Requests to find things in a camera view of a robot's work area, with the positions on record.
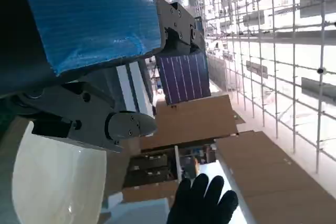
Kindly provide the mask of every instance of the brown cardboard sheet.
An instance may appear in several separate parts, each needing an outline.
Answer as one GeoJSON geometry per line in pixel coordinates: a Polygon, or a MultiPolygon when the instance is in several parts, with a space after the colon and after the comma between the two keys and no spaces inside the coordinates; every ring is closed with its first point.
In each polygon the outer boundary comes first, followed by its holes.
{"type": "Polygon", "coordinates": [[[336,223],[336,200],[263,132],[216,145],[257,223],[336,223]]]}
{"type": "Polygon", "coordinates": [[[208,97],[176,105],[157,105],[157,132],[142,137],[141,150],[229,136],[237,133],[229,96],[208,97]]]}
{"type": "Polygon", "coordinates": [[[174,203],[178,181],[166,181],[161,183],[124,188],[122,190],[123,202],[137,202],[151,199],[167,198],[170,207],[174,203]]]}

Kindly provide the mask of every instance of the wire mesh fence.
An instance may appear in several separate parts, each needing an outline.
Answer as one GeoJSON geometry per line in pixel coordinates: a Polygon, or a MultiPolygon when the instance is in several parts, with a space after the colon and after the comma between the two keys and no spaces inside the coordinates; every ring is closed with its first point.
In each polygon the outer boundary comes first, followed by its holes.
{"type": "Polygon", "coordinates": [[[224,62],[224,90],[336,161],[336,0],[194,0],[208,60],[224,62]]]}

